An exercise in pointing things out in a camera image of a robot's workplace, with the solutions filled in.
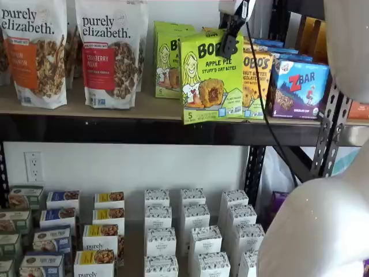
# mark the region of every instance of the white wall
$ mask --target white wall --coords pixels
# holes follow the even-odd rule
[[[47,190],[82,190],[81,218],[89,222],[93,194],[123,190],[128,220],[143,218],[143,191],[204,188],[212,215],[220,193],[242,188],[247,148],[177,145],[10,143],[4,145],[10,185],[25,184],[24,152],[42,152]]]

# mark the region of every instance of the red label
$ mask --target red label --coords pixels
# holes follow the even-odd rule
[[[83,48],[83,70],[85,87],[115,89],[114,49]]]

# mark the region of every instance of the cranberry pecan granola bag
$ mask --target cranberry pecan granola bag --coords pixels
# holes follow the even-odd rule
[[[134,107],[142,34],[141,1],[76,0],[86,104]]]
[[[0,26],[22,105],[66,104],[65,0],[0,0]]]

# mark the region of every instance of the orange label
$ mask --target orange label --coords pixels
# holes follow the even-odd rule
[[[36,44],[10,38],[5,40],[5,45],[14,81],[21,87],[36,89]]]

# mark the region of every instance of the black clamp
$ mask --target black clamp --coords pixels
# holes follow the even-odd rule
[[[248,9],[248,0],[243,0],[237,8],[234,15],[220,13],[219,29],[227,29],[220,47],[217,51],[217,56],[230,59],[236,47],[236,38],[242,26],[246,23],[245,11]]]

